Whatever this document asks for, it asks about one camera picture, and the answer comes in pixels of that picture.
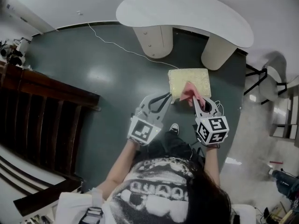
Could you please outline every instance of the person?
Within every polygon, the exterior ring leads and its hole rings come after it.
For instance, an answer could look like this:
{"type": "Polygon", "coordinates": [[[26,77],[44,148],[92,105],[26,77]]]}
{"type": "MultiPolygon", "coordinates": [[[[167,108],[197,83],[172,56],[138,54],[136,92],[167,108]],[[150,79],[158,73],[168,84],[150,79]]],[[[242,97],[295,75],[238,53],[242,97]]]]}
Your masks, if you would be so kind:
{"type": "Polygon", "coordinates": [[[178,134],[178,124],[173,124],[164,135],[164,146],[159,140],[147,146],[127,140],[92,195],[61,194],[56,223],[229,224],[231,203],[220,188],[218,145],[207,148],[203,167],[194,148],[178,134]]]}
{"type": "Polygon", "coordinates": [[[285,195],[292,202],[292,209],[294,211],[299,212],[299,178],[282,171],[273,170],[272,168],[269,174],[276,179],[276,186],[279,193],[285,195]]]}

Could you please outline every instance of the dark green floor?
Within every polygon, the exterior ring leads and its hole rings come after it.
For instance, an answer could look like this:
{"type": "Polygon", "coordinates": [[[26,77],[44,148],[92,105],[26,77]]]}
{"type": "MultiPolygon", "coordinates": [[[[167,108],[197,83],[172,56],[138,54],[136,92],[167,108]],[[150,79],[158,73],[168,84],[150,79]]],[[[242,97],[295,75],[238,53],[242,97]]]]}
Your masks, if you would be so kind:
{"type": "MultiPolygon", "coordinates": [[[[93,27],[97,35],[127,50],[143,54],[132,30],[122,25],[93,27]]],[[[200,56],[206,40],[174,33],[171,54],[162,61],[179,68],[202,68],[200,56]]],[[[51,32],[33,39],[27,64],[61,82],[101,95],[101,112],[85,120],[77,157],[76,173],[86,181],[85,190],[102,182],[126,142],[130,114],[142,99],[156,91],[169,90],[167,72],[172,67],[152,63],[127,53],[94,36],[89,27],[51,32]]],[[[230,132],[219,150],[222,167],[232,145],[240,116],[245,83],[246,58],[234,53],[218,70],[210,71],[212,99],[225,108],[230,132]]],[[[184,103],[171,105],[164,118],[164,129],[176,122],[180,137],[193,143],[193,111],[184,103]]]]}

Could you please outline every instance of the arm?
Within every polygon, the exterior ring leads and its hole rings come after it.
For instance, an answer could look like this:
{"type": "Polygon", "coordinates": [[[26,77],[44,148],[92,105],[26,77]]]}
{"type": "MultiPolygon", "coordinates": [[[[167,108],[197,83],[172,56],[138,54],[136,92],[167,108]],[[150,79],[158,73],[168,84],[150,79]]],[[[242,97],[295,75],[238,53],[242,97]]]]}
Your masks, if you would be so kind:
{"type": "Polygon", "coordinates": [[[137,147],[138,144],[128,140],[121,154],[110,169],[106,180],[97,187],[102,190],[105,200],[107,200],[112,191],[123,182],[129,173],[137,147]]]}
{"type": "Polygon", "coordinates": [[[206,163],[204,171],[210,176],[217,186],[220,186],[217,148],[206,149],[206,163]]]}

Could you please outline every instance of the pink cloth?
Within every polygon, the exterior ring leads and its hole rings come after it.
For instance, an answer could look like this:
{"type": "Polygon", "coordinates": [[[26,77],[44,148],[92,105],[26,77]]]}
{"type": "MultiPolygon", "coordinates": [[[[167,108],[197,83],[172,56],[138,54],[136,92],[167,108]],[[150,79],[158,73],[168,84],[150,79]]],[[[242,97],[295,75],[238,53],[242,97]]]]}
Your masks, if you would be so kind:
{"type": "Polygon", "coordinates": [[[199,100],[199,104],[201,108],[205,108],[206,106],[206,101],[202,98],[202,96],[199,94],[198,90],[196,89],[195,85],[193,85],[191,82],[186,82],[186,85],[183,89],[183,92],[181,94],[181,97],[179,101],[181,100],[188,100],[189,105],[192,107],[193,106],[193,95],[196,97],[197,100],[199,100]]]}

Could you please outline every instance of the sponge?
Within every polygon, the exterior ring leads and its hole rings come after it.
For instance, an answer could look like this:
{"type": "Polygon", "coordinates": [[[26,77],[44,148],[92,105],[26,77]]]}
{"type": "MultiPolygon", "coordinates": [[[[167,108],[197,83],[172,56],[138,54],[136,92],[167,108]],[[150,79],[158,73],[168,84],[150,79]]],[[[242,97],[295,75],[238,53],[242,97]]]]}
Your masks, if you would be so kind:
{"type": "Polygon", "coordinates": [[[186,82],[195,85],[200,95],[211,97],[210,80],[207,69],[177,69],[168,72],[172,103],[180,98],[186,82]]]}

